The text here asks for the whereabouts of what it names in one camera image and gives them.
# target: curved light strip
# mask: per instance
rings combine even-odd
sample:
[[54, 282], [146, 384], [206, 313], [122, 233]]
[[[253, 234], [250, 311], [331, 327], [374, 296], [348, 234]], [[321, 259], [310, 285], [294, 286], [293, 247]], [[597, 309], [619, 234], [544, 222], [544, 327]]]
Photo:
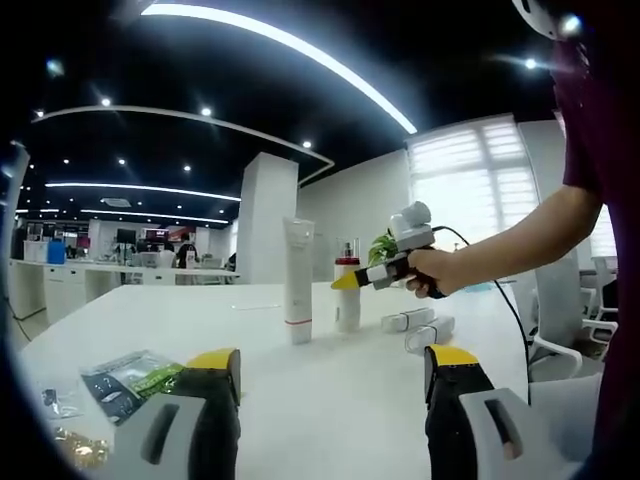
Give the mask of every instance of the curved light strip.
[[123, 188], [125, 190], [126, 189], [151, 190], [153, 192], [180, 193], [183, 195], [195, 195], [196, 197], [219, 198], [221, 200], [230, 200], [232, 202], [240, 201], [238, 197], [228, 197], [226, 195], [218, 195], [216, 193], [193, 192], [191, 190], [180, 190], [177, 188], [149, 187], [147, 185], [121, 185], [118, 183], [67, 182], [67, 183], [45, 183], [44, 186], [47, 188], [88, 187], [88, 188]]
[[362, 77], [338, 62], [335, 58], [327, 55], [322, 50], [291, 35], [279, 28], [272, 27], [266, 23], [254, 20], [253, 18], [238, 15], [237, 13], [226, 12], [208, 7], [196, 7], [193, 5], [176, 5], [176, 4], [153, 4], [142, 12], [142, 15], [175, 15], [179, 17], [193, 17], [203, 20], [211, 20], [212, 22], [226, 23], [235, 27], [244, 28], [251, 32], [275, 40], [287, 47], [306, 55], [315, 60], [320, 65], [325, 66], [333, 73], [340, 75], [351, 85], [364, 93], [371, 100], [376, 102], [385, 112], [398, 122], [409, 134], [413, 135], [417, 132], [416, 127], [405, 117], [400, 111], [394, 107], [389, 100], [383, 97], [380, 92], [365, 82]]
[[270, 142], [279, 143], [280, 145], [284, 145], [285, 147], [289, 147], [293, 150], [297, 150], [301, 153], [309, 155], [310, 157], [317, 158], [318, 160], [326, 163], [326, 165], [311, 175], [304, 177], [302, 180], [298, 182], [298, 185], [302, 185], [305, 182], [308, 182], [312, 178], [320, 175], [326, 170], [333, 168], [335, 166], [335, 162], [333, 160], [329, 160], [327, 157], [320, 155], [319, 153], [313, 152], [308, 148], [301, 147], [296, 145], [295, 143], [287, 142], [278, 137], [274, 137], [273, 135], [269, 135], [267, 133], [260, 132], [258, 130], [253, 130], [251, 128], [243, 127], [242, 125], [236, 125], [235, 123], [225, 122], [224, 120], [218, 120], [217, 118], [205, 117], [204, 115], [195, 115], [193, 113], [187, 112], [178, 112], [176, 110], [165, 110], [164, 108], [153, 108], [153, 107], [138, 107], [135, 105], [111, 105], [110, 107], [103, 107], [100, 105], [92, 105], [89, 107], [74, 107], [74, 108], [65, 108], [64, 110], [57, 110], [55, 112], [50, 112], [44, 114], [40, 118], [34, 118], [31, 123], [39, 123], [50, 118], [60, 117], [63, 115], [71, 115], [73, 113], [89, 113], [89, 112], [133, 112], [133, 113], [148, 113], [151, 115], [165, 115], [167, 117], [175, 117], [175, 118], [184, 118], [187, 120], [195, 120], [196, 122], [208, 123], [209, 125], [217, 125], [219, 127], [229, 128], [231, 130], [236, 130], [238, 132], [246, 133], [248, 135], [253, 135], [254, 137], [259, 137], [264, 140], [268, 140]]
[[156, 218], [171, 218], [173, 220], [192, 220], [194, 222], [211, 222], [211, 223], [224, 223], [228, 224], [226, 220], [216, 220], [214, 218], [199, 218], [199, 217], [181, 217], [180, 215], [163, 215], [161, 213], [143, 213], [143, 212], [115, 212], [113, 210], [80, 210], [81, 213], [93, 213], [96, 215], [129, 215], [133, 217], [156, 217]]

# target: black cable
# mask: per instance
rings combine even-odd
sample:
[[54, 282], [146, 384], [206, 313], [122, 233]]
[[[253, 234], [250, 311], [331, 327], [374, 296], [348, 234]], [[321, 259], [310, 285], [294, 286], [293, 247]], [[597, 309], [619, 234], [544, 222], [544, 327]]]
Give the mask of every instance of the black cable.
[[[28, 342], [31, 341], [31, 338], [29, 338], [29, 335], [27, 335], [27, 332], [24, 331], [24, 328], [22, 328], [22, 323], [20, 321], [20, 318], [18, 318], [18, 316], [16, 315], [16, 312], [13, 311], [13, 307], [11, 306], [11, 303], [9, 303], [9, 299], [7, 297], [4, 297], [4, 301], [7, 304], [7, 307], [9, 307], [9, 310], [11, 310], [11, 316], [13, 317], [13, 319], [16, 321], [16, 323], [18, 324], [18, 328], [20, 329], [20, 331], [22, 332], [22, 334], [25, 336], [25, 338], [27, 339]], [[35, 315], [36, 313], [33, 313], [32, 315], [28, 315], [25, 318], [29, 318], [33, 315]]]
[[[460, 235], [458, 232], [456, 232], [453, 228], [445, 227], [444, 225], [441, 225], [439, 227], [434, 227], [433, 228], [433, 233], [436, 233], [439, 230], [448, 230], [451, 233], [455, 234], [467, 246], [471, 245], [467, 241], [466, 238], [464, 238], [462, 235]], [[516, 312], [516, 309], [513, 307], [513, 304], [511, 303], [511, 301], [507, 297], [507, 294], [504, 293], [504, 290], [502, 289], [502, 286], [498, 283], [497, 280], [494, 280], [493, 283], [495, 283], [496, 287], [498, 287], [498, 290], [500, 290], [500, 293], [502, 294], [502, 298], [504, 298], [504, 301], [507, 302], [507, 305], [509, 306], [509, 309], [511, 310], [511, 313], [513, 313], [513, 316], [516, 319], [516, 323], [518, 324], [518, 329], [520, 330], [520, 335], [522, 336], [522, 343], [524, 345], [525, 364], [527, 366], [527, 384], [529, 384], [529, 383], [531, 383], [531, 372], [529, 372], [529, 342], [527, 341], [527, 335], [524, 333], [524, 327], [522, 326], [522, 322], [520, 321], [520, 317], [518, 316], [518, 312]], [[529, 397], [529, 404], [531, 404], [531, 398], [530, 398], [531, 396], [529, 395], [528, 392], [529, 392], [529, 388], [527, 386], [527, 396]]]

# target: black handle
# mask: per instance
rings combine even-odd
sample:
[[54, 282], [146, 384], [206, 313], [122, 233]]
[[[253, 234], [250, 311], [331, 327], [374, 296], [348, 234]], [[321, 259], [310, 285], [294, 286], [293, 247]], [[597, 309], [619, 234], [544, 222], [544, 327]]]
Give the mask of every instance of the black handle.
[[[435, 248], [433, 248], [433, 247], [421, 247], [418, 250], [435, 250]], [[408, 256], [407, 257], [403, 257], [402, 259], [400, 259], [398, 261], [398, 264], [396, 264], [396, 269], [397, 269], [399, 278], [404, 278], [404, 277], [407, 277], [409, 275], [414, 275], [416, 277], [416, 279], [420, 283], [423, 283], [423, 284], [427, 285], [429, 287], [429, 292], [427, 293], [427, 296], [429, 296], [431, 298], [435, 298], [435, 299], [446, 297], [446, 295], [444, 293], [442, 293], [440, 291], [440, 289], [438, 288], [438, 284], [437, 284], [435, 278], [430, 277], [429, 275], [426, 275], [426, 274], [420, 272], [419, 270], [417, 270], [415, 268], [411, 268], [409, 266], [409, 257]]]

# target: green leaves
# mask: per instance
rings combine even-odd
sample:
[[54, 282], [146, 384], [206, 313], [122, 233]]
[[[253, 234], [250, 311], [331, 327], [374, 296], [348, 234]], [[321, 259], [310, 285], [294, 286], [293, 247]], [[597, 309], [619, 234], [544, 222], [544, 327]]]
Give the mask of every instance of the green leaves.
[[393, 258], [398, 254], [398, 246], [396, 240], [389, 230], [384, 235], [380, 235], [373, 241], [369, 249], [369, 266], [383, 263], [389, 258]]

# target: desk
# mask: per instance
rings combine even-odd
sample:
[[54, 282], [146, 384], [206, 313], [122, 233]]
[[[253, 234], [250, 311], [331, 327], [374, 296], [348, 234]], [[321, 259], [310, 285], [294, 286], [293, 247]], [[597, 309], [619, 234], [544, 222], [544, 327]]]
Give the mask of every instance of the desk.
[[[184, 363], [240, 348], [240, 480], [428, 478], [423, 360], [405, 352], [403, 334], [382, 333], [382, 315], [426, 305], [454, 315], [453, 344], [473, 352], [496, 387], [527, 398], [522, 340], [497, 290], [425, 301], [367, 287], [361, 330], [340, 335], [333, 292], [317, 283], [313, 341], [299, 346], [289, 343], [282, 298], [281, 285], [124, 286], [53, 325], [19, 358], [33, 388], [38, 378], [77, 376], [135, 350]], [[85, 415], [56, 424], [112, 442], [114, 427], [81, 390]]]
[[94, 262], [69, 261], [63, 265], [9, 260], [9, 301], [18, 318], [47, 308], [55, 323], [86, 303], [120, 286], [119, 273], [141, 274], [142, 282], [175, 285], [176, 275], [239, 277], [221, 269], [145, 268]]

